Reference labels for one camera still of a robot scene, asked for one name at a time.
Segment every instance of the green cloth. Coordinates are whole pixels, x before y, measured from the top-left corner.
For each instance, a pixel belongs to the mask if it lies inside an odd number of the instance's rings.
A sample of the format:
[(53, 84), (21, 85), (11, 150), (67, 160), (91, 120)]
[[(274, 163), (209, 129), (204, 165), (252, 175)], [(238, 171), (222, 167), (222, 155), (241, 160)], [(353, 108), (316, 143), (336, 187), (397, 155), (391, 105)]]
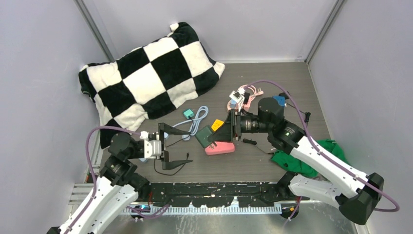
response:
[[(343, 150), (336, 143), (335, 140), (317, 140), (316, 141), (321, 147), (326, 149), (328, 152), (332, 153), (334, 156), (339, 158), (341, 161), (348, 164)], [(284, 168), (286, 171), (301, 173), (305, 177), (315, 177), (318, 172), (312, 167), (307, 165), (304, 162), (301, 162), (299, 159), (292, 157), (291, 155), (286, 154), (284, 151), (276, 151), (271, 158), (272, 161), (278, 163), (278, 165)]]

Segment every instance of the pink object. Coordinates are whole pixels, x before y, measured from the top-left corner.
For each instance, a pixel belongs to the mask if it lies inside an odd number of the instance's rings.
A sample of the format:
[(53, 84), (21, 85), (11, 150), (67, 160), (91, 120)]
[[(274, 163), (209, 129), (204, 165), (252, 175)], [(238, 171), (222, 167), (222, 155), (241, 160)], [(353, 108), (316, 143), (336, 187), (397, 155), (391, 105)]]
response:
[(210, 144), (205, 148), (205, 153), (207, 155), (220, 155), (226, 153), (232, 153), (235, 151), (235, 145), (232, 142), (220, 142)]

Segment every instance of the checkered pillow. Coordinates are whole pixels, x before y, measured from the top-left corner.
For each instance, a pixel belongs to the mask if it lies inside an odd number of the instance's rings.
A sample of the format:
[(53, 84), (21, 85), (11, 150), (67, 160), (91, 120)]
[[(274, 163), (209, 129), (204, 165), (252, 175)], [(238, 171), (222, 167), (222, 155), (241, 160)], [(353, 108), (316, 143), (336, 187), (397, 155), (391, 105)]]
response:
[[(91, 63), (79, 72), (82, 92), (99, 112), (100, 125), (136, 131), (144, 119), (162, 117), (210, 90), (225, 65), (212, 60), (193, 28), (181, 22), (171, 33), (112, 63)], [(110, 145), (115, 130), (102, 130)]]

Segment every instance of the black square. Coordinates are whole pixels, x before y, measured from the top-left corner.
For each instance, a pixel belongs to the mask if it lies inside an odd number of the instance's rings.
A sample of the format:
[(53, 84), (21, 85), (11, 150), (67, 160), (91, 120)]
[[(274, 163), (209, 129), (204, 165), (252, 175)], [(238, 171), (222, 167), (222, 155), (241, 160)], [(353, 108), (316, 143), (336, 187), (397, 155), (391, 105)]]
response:
[(94, 97), (96, 96), (97, 92), (93, 87), (91, 81), (89, 80), (87, 69), (79, 72), (79, 82), (82, 93), (89, 95), (92, 101), (95, 102)]
[(179, 49), (157, 57), (151, 63), (166, 90), (191, 78), (191, 71)]
[(204, 73), (193, 78), (198, 96), (208, 92), (219, 81), (219, 76), (211, 67)]
[(124, 112), (136, 103), (132, 93), (122, 81), (108, 86), (98, 93), (103, 105), (109, 109), (112, 117)]
[(143, 48), (130, 52), (117, 61), (117, 67), (122, 79), (149, 63), (149, 58)]
[[(109, 120), (106, 126), (122, 128), (114, 119)], [(101, 129), (100, 130), (100, 147), (104, 149), (110, 146), (112, 137), (118, 132), (119, 132), (118, 130)]]
[(149, 119), (160, 118), (176, 110), (167, 92), (159, 94), (154, 99), (142, 105), (142, 107), (148, 113)]
[(176, 42), (178, 47), (183, 47), (199, 41), (195, 30), (185, 22), (179, 23), (178, 28), (169, 37)]

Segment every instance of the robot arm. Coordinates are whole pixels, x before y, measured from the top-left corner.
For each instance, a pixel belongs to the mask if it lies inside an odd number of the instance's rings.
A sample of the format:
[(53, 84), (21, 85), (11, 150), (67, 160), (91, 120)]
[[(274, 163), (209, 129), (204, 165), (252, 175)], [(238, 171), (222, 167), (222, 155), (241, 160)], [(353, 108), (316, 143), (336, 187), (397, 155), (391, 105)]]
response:
[[(210, 135), (208, 140), (231, 142), (233, 139), (240, 140), (242, 133), (268, 133), (267, 139), (272, 146), (307, 163), (330, 181), (316, 181), (287, 172), (278, 184), (283, 185), (293, 195), (320, 200), (338, 208), (354, 223), (364, 225), (367, 222), (381, 195), (320, 155), (310, 144), (304, 130), (284, 119), (284, 108), (275, 99), (261, 99), (258, 102), (257, 115), (246, 111), (243, 113), (244, 115), (241, 115), (234, 109), (230, 110), (225, 123)], [(317, 147), (361, 180), (383, 190), (384, 179), (380, 175), (367, 175), (342, 162), (319, 145)]]
[[(154, 134), (143, 132), (142, 140), (134, 140), (127, 133), (113, 136), (108, 151), (111, 156), (99, 172), (96, 180), (96, 194), (90, 191), (75, 213), (60, 227), (51, 228), (47, 234), (100, 234), (117, 215), (139, 196), (146, 196), (149, 182), (135, 173), (137, 166), (129, 161), (134, 158), (152, 158), (162, 161), (164, 170), (174, 169), (192, 160), (169, 161), (169, 153), (164, 146), (164, 133), (184, 135), (188, 132), (172, 128), (164, 123), (158, 124), (159, 131)], [(80, 217), (71, 228), (76, 217)]]

